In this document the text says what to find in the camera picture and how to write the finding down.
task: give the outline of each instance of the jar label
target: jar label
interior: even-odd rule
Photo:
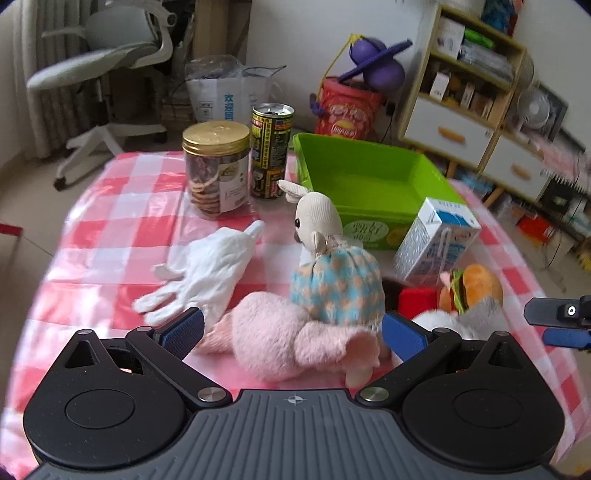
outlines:
[[[248,155],[219,166],[220,212],[229,212],[242,205],[248,197]]]

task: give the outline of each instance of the pink checkered tablecloth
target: pink checkered tablecloth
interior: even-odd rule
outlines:
[[[289,178],[294,177],[293,164],[290,158]],[[231,219],[212,222],[195,215],[184,194],[185,183],[180,153],[123,154],[108,164],[70,211],[59,249],[24,326],[2,415],[0,464],[17,479],[36,466],[22,429],[22,413],[35,388],[75,331],[91,328],[100,338],[112,338],[142,325],[131,303],[160,284],[152,273],[153,265],[166,262],[183,245],[222,225],[244,229],[254,219],[262,219],[266,224],[262,239],[230,306],[252,291],[288,293],[290,274],[301,253],[293,239],[294,205],[285,200],[253,201]],[[485,264],[501,279],[511,332],[564,409],[566,429],[557,459],[591,427],[589,399],[573,355],[567,349],[546,348],[541,330],[526,323],[525,303],[544,292],[489,211],[464,185],[454,183],[454,188],[482,225],[480,238],[462,263]],[[340,378],[313,373],[266,385],[227,355],[190,354],[186,362],[233,394],[241,388],[342,386]]]

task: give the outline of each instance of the glass jar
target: glass jar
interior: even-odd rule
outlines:
[[[248,199],[249,136],[246,125],[227,120],[183,132],[187,193],[200,215],[214,219]]]

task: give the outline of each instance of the orange drawer handle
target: orange drawer handle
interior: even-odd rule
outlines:
[[[439,130],[439,134],[443,138],[447,138],[448,140],[451,140],[452,142],[456,142],[456,143],[466,143],[466,138],[463,135],[452,132],[451,130],[448,130],[447,128],[444,128],[444,127],[439,127],[438,130]]]
[[[521,178],[521,180],[525,180],[525,181],[531,180],[531,173],[528,172],[526,169],[520,167],[519,165],[515,165],[513,163],[513,165],[511,166],[511,171],[515,175],[517,175],[519,178]]]

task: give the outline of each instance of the white wall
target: white wall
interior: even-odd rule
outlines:
[[[317,91],[349,35],[378,37],[388,46],[407,38],[415,41],[425,4],[429,0],[253,0],[247,63],[287,64],[274,77],[282,88],[281,100],[314,124],[309,95]],[[412,47],[396,56],[406,69],[412,57]],[[354,66],[345,52],[332,73]]]
[[[0,166],[21,152],[12,63],[14,3],[0,14]]]
[[[536,76],[569,103],[563,126],[591,149],[591,16],[574,0],[526,0],[514,38]]]

